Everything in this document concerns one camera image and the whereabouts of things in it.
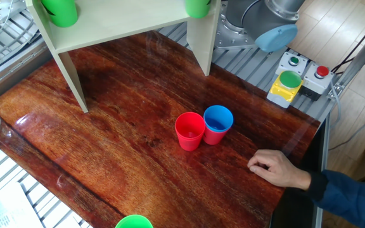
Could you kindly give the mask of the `person's hand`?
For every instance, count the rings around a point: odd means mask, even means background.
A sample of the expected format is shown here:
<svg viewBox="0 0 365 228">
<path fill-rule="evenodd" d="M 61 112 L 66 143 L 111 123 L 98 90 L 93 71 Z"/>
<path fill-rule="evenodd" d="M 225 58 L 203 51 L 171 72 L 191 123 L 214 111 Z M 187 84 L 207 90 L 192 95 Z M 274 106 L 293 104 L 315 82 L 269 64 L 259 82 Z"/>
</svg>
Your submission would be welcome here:
<svg viewBox="0 0 365 228">
<path fill-rule="evenodd" d="M 278 150 L 257 150 L 247 166 L 250 171 L 278 187 L 292 187 L 306 191 L 311 184 L 311 175 L 294 166 Z"/>
</svg>

